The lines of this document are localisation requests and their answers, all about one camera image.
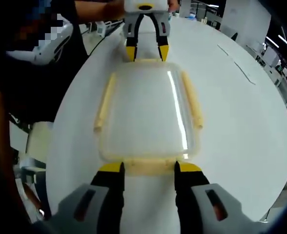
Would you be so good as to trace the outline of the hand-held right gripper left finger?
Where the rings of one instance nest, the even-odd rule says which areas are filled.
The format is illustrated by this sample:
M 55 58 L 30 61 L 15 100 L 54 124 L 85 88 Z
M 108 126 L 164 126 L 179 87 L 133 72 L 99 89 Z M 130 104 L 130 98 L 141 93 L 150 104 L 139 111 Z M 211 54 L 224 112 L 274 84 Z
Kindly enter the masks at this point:
M 52 226 L 59 234 L 118 234 L 124 184 L 124 163 L 103 165 L 91 183 L 81 185 L 59 203 Z

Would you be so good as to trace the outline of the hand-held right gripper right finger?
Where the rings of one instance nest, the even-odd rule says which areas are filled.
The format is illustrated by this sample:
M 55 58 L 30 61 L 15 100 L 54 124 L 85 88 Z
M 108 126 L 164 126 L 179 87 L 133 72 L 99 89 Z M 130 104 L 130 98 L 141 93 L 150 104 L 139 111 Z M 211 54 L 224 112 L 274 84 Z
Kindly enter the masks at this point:
M 200 167 L 182 161 L 174 166 L 176 207 L 182 234 L 254 234 L 255 223 L 241 203 Z

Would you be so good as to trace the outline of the person's left hand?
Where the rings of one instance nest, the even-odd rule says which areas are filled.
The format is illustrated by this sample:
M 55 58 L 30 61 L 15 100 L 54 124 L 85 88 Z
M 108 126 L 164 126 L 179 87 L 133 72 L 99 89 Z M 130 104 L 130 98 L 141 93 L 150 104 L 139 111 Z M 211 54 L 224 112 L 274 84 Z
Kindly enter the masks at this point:
M 169 12 L 175 12 L 179 9 L 180 4 L 178 0 L 168 0 L 167 3 Z

